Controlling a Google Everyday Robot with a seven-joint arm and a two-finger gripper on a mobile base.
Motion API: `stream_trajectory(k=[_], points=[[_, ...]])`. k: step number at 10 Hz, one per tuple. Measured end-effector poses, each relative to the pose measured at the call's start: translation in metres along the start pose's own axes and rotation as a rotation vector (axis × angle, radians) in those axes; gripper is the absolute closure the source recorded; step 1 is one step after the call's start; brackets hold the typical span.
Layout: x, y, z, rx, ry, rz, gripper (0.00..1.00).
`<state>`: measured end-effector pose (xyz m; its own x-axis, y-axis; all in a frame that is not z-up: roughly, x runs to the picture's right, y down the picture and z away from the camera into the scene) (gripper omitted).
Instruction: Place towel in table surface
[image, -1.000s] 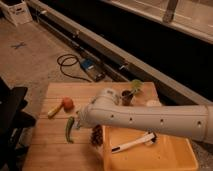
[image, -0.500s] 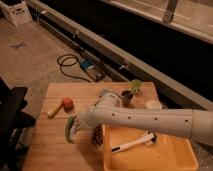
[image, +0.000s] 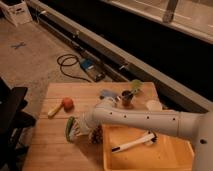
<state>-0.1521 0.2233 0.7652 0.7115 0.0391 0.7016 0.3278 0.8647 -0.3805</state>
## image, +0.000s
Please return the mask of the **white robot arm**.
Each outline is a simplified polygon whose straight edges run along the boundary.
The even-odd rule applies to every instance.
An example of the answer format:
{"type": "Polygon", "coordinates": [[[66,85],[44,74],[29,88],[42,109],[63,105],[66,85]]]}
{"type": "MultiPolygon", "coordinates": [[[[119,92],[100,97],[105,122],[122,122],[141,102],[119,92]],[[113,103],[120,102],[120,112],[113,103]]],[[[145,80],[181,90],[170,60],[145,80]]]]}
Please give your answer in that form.
{"type": "Polygon", "coordinates": [[[213,112],[125,110],[105,98],[82,114],[79,124],[83,133],[99,124],[117,124],[188,140],[195,145],[192,171],[213,171],[213,112]]]}

